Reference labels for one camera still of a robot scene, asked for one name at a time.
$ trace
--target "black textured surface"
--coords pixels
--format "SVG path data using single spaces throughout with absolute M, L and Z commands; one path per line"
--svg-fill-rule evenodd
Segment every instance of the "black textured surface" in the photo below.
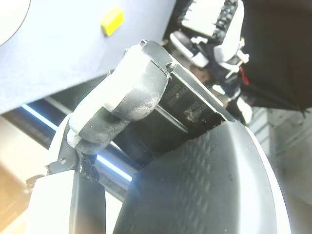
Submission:
M 239 158 L 253 172 L 255 198 L 249 178 L 240 176 Z M 114 234 L 243 234 L 244 225 L 255 234 L 276 233 L 273 197 L 247 131 L 224 122 L 134 177 Z

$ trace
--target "brown surface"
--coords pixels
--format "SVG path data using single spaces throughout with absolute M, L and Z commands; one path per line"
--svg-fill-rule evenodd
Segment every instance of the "brown surface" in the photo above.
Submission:
M 30 194 L 25 186 L 0 166 L 0 232 L 26 210 Z

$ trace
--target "light strip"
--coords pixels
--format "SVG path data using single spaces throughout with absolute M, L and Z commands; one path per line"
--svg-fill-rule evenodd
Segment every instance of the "light strip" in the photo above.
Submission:
M 21 106 L 24 110 L 26 110 L 27 112 L 29 112 L 30 114 L 32 114 L 34 117 L 36 117 L 37 119 L 39 119 L 41 122 L 45 123 L 47 126 L 49 126 L 50 128 L 52 128 L 54 131 L 56 131 L 58 129 L 58 126 L 56 126 L 54 123 L 52 123 L 50 120 L 48 120 L 46 117 L 42 116 L 41 114 L 39 114 L 37 111 L 35 111 L 34 109 L 32 109 L 30 106 L 28 106 L 27 104 L 23 104 Z M 104 159 L 101 155 L 97 155 L 97 160 L 99 162 L 101 162 L 102 164 L 104 164 L 105 166 L 107 166 L 108 168 L 110 168 L 111 170 L 113 170 L 114 172 L 116 172 L 118 175 L 122 176 L 123 178 L 125 178 L 127 181 L 132 181 L 132 177 L 130 175 L 128 175 L 127 173 L 125 173 L 123 170 L 121 170 L 120 168 L 118 168 L 117 166 L 115 166 L 114 164 L 112 164 L 111 162 L 109 162 L 108 160 Z

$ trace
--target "yellow object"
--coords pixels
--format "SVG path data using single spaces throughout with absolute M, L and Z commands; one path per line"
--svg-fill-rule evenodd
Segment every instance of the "yellow object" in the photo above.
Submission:
M 123 11 L 120 8 L 111 10 L 102 20 L 104 33 L 110 36 L 124 21 Z

